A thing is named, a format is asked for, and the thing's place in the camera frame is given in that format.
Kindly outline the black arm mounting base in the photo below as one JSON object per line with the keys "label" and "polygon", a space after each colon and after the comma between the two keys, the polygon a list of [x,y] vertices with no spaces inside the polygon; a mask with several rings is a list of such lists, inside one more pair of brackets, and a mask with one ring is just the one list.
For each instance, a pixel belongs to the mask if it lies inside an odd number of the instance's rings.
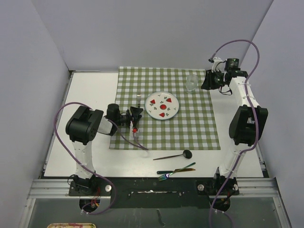
{"label": "black arm mounting base", "polygon": [[230,198],[239,195],[236,179],[222,186],[224,178],[110,178],[95,177],[89,187],[68,178],[69,196],[79,197],[79,207],[87,214],[111,209],[179,209],[213,207],[226,211]]}

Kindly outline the black spoon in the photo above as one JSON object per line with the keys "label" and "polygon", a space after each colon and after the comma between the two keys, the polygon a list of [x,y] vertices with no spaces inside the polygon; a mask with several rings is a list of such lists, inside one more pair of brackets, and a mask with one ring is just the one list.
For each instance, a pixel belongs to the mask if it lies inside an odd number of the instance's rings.
{"label": "black spoon", "polygon": [[163,160],[163,159],[169,159],[169,158],[175,158],[175,157],[181,157],[181,156],[184,157],[184,158],[186,158],[186,159],[191,159],[193,155],[192,155],[192,152],[190,150],[184,150],[182,154],[155,158],[153,160],[157,161],[157,160]]}

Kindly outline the silver fork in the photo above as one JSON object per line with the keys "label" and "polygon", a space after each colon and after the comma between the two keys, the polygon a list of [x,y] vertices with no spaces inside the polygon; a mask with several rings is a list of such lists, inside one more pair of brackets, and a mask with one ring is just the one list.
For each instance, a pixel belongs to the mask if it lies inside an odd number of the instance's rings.
{"label": "silver fork", "polygon": [[141,107],[141,99],[142,99],[142,94],[141,92],[137,92],[137,95],[136,95],[136,102],[137,102],[137,107],[140,108]]}

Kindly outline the clear drinking glass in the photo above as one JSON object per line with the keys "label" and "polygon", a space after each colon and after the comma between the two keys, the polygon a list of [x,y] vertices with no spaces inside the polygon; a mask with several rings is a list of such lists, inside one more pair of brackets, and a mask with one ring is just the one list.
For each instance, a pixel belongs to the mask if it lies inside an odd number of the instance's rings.
{"label": "clear drinking glass", "polygon": [[186,79],[186,92],[192,93],[196,89],[198,81],[197,75],[188,75]]}

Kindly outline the green white checkered tablecloth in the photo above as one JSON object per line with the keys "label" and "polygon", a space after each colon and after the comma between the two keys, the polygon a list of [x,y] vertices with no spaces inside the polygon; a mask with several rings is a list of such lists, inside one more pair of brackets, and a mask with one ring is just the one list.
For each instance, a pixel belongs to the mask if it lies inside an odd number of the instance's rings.
{"label": "green white checkered tablecloth", "polygon": [[188,93],[187,77],[201,84],[204,70],[122,66],[118,72],[115,102],[123,113],[143,109],[137,133],[122,127],[110,148],[132,150],[139,142],[149,150],[219,150],[220,143],[211,95],[196,88]]}

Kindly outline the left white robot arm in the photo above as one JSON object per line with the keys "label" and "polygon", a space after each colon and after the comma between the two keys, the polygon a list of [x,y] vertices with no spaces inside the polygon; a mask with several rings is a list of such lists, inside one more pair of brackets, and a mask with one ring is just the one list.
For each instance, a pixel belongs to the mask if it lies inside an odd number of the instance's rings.
{"label": "left white robot arm", "polygon": [[92,160],[92,141],[97,133],[113,136],[119,126],[127,126],[134,132],[142,117],[143,109],[130,107],[124,114],[119,105],[109,104],[106,115],[101,110],[91,110],[86,106],[79,106],[66,125],[66,134],[72,141],[77,159],[76,174],[73,181],[85,195],[95,193],[95,171]]}

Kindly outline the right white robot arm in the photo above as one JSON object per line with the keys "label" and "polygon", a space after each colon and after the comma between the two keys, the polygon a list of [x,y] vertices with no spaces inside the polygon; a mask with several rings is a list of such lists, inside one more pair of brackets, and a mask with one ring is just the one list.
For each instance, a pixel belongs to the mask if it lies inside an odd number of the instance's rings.
{"label": "right white robot arm", "polygon": [[209,61],[213,65],[206,71],[201,89],[221,91],[224,86],[228,86],[228,93],[234,96],[237,103],[236,113],[228,129],[232,145],[211,183],[216,194],[223,194],[225,191],[237,190],[236,176],[240,163],[246,152],[253,150],[261,138],[268,110],[262,108],[255,99],[248,73],[238,66],[239,59],[222,60],[219,57],[212,57]]}

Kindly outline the white plate with strawberries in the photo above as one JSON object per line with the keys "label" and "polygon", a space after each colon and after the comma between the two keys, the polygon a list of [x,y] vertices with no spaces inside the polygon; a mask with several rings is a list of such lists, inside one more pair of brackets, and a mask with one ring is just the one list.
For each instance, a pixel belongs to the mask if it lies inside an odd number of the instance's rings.
{"label": "white plate with strawberries", "polygon": [[178,99],[168,92],[155,92],[148,96],[145,101],[147,114],[156,120],[169,120],[179,111]]}

